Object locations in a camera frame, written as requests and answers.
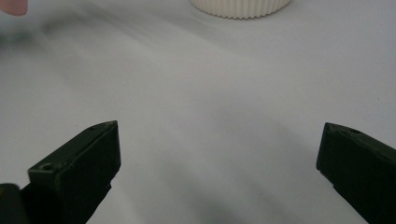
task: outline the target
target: dark green plastic part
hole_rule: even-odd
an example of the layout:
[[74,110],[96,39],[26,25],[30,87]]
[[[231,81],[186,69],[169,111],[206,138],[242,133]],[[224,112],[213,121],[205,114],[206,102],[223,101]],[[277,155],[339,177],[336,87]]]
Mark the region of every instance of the dark green plastic part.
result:
[[29,169],[22,191],[33,224],[83,224],[120,169],[116,121],[92,126]]
[[368,223],[396,223],[394,148],[357,130],[326,123],[317,168]]

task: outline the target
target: black clamp jaw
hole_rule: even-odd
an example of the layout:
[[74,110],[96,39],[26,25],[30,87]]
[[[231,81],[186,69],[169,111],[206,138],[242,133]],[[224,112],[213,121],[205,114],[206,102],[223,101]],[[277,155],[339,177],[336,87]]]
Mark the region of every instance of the black clamp jaw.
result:
[[368,223],[396,223],[394,148],[357,130],[326,123],[317,168]]
[[83,224],[120,169],[116,121],[91,126],[28,170],[20,190],[0,185],[0,224]]

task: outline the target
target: white table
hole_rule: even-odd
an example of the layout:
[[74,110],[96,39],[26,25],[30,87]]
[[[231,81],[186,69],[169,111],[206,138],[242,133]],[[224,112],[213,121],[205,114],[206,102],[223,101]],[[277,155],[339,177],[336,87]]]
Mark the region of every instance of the white table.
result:
[[396,147],[396,1],[292,0],[251,21],[188,0],[0,15],[0,183],[116,119],[89,223],[365,223],[316,170],[326,121]]

